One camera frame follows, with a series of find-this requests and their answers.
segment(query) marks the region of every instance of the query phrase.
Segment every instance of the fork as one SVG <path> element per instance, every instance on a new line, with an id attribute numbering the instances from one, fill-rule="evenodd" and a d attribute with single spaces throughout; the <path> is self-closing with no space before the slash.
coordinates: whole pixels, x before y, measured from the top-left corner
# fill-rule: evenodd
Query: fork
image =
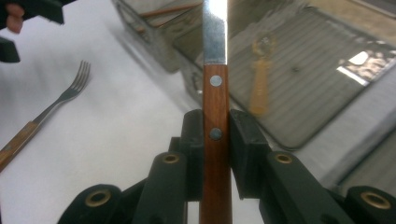
<path id="1" fill-rule="evenodd" d="M 75 80 L 64 91 L 61 96 L 33 121 L 29 121 L 11 141 L 6 144 L 0 151 L 0 173 L 7 165 L 17 156 L 23 147 L 32 139 L 38 131 L 38 128 L 49 115 L 49 113 L 57 107 L 57 105 L 76 98 L 87 84 L 91 66 L 85 61 L 81 61 Z"/>

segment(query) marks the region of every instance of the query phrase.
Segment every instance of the white table surface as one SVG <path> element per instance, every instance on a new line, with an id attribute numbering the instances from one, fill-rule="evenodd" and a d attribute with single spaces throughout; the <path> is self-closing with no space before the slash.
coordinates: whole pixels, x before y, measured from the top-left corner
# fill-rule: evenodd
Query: white table surface
<path id="1" fill-rule="evenodd" d="M 180 136 L 184 114 L 200 107 L 181 74 L 167 74 L 124 31 L 110 0 L 79 0 L 64 7 L 64 18 L 62 26 L 34 18 L 20 35 L 0 32 L 21 56 L 20 63 L 0 63 L 1 147 L 70 85 L 81 60 L 92 64 L 84 92 L 52 113 L 0 174 L 4 224 L 56 223 L 88 187 L 129 188 L 147 177 L 171 137 Z M 396 107 L 380 97 L 396 93 L 396 76 L 380 81 L 297 153 L 316 178 L 328 175 Z M 345 128 L 354 134 L 341 134 Z M 190 210 L 189 223 L 198 223 L 197 203 Z M 236 224 L 262 223 L 258 201 L 240 202 L 235 188 L 233 215 Z"/>

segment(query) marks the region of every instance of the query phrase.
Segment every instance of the knife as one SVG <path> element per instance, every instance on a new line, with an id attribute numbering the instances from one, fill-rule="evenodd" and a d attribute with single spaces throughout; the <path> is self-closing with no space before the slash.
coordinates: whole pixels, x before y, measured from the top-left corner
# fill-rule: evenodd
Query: knife
<path id="1" fill-rule="evenodd" d="M 200 224 L 231 224 L 227 0 L 204 0 L 205 168 Z"/>

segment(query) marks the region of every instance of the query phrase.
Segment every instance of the screw hole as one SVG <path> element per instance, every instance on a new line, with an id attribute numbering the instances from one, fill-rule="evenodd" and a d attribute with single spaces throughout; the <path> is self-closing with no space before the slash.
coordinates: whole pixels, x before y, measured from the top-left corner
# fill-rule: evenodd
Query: screw hole
<path id="1" fill-rule="evenodd" d="M 90 193 L 85 199 L 85 204 L 89 207 L 98 207 L 108 202 L 111 198 L 110 190 L 99 189 Z"/>
<path id="2" fill-rule="evenodd" d="M 291 156 L 289 156 L 287 154 L 277 154 L 276 155 L 276 160 L 281 162 L 281 163 L 285 163 L 285 164 L 289 164 L 289 163 L 291 163 L 293 161 Z"/>
<path id="3" fill-rule="evenodd" d="M 163 157 L 163 162 L 171 164 L 171 163 L 175 163 L 178 162 L 179 157 L 178 155 L 172 154 L 172 155 L 166 155 Z"/>
<path id="4" fill-rule="evenodd" d="M 371 191 L 365 191 L 361 194 L 361 198 L 372 207 L 379 209 L 390 209 L 390 202 L 379 194 Z"/>

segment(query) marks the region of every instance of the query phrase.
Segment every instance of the wooden fork handle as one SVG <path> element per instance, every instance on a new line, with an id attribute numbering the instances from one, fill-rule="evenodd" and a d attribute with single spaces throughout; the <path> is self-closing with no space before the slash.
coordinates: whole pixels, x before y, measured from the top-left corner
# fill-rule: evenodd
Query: wooden fork handle
<path id="1" fill-rule="evenodd" d="M 38 124 L 28 122 L 0 151 L 0 173 L 17 156 L 29 140 L 35 136 Z"/>
<path id="2" fill-rule="evenodd" d="M 251 92 L 248 109 L 254 116 L 261 116 L 268 110 L 267 73 L 270 66 L 271 63 L 263 59 L 254 63 L 256 75 L 254 77 L 253 90 Z"/>

